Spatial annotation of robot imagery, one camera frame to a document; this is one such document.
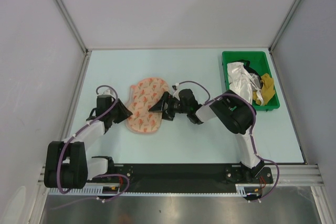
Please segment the pink floral mesh laundry bag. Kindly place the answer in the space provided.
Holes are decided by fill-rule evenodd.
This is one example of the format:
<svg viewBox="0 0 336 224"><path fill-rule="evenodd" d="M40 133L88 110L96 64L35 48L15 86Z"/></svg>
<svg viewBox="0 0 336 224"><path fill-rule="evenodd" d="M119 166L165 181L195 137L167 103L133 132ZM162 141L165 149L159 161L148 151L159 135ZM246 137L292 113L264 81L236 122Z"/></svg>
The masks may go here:
<svg viewBox="0 0 336 224"><path fill-rule="evenodd" d="M127 119L128 129L138 134L152 134L158 131L162 123L162 114L149 112L165 91L168 83L157 77L149 77L130 87L127 109L132 115Z"/></svg>

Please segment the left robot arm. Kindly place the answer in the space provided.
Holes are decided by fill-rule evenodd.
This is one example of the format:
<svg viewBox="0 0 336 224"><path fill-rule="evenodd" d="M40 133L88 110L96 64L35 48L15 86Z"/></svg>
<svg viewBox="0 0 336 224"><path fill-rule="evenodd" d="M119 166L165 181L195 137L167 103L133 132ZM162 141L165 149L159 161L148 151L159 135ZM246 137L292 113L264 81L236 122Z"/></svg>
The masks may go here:
<svg viewBox="0 0 336 224"><path fill-rule="evenodd" d="M111 95L98 95L96 107L86 119L85 125L69 138L52 141L47 148L44 185L60 188L62 193L70 189L82 189L87 181L100 177L105 182L115 178L116 169L109 156L87 157L87 149L107 133L113 124L128 119L132 112Z"/></svg>

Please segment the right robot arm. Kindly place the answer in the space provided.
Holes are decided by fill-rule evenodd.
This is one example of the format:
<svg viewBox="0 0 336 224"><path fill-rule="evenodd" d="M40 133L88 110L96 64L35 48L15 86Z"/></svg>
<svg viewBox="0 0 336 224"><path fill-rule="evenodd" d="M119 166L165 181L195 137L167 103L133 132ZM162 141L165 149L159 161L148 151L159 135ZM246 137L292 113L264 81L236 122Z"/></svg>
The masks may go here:
<svg viewBox="0 0 336 224"><path fill-rule="evenodd" d="M191 89L176 91L174 94L165 91L159 101L149 108L149 112L161 113L162 119L167 121L173 121L177 113L186 114L197 125L218 118L238 142L243 179L254 183L261 177L265 162L257 153L253 137L256 110L232 90L227 90L203 105L196 101Z"/></svg>

